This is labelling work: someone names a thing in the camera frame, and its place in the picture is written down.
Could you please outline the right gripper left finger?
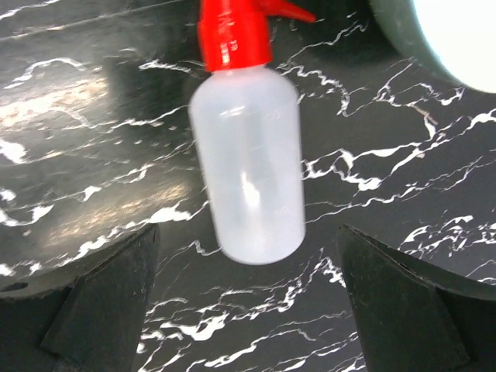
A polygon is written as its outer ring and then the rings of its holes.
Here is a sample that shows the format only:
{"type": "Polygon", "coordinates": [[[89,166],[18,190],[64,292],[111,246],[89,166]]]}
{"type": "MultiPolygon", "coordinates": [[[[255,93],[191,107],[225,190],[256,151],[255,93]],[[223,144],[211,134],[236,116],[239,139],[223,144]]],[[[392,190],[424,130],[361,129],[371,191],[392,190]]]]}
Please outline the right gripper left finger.
{"type": "Polygon", "coordinates": [[[3,371],[130,371],[153,289],[152,224],[44,274],[1,284],[3,371]]]}

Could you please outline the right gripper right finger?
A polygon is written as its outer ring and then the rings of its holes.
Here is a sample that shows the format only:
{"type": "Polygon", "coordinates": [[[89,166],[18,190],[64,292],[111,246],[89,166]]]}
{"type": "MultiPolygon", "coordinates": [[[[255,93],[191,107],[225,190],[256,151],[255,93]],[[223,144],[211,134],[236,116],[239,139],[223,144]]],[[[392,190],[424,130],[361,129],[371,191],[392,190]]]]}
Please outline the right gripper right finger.
{"type": "Polygon", "coordinates": [[[369,371],[493,371],[495,287],[352,226],[336,244],[369,371]]]}

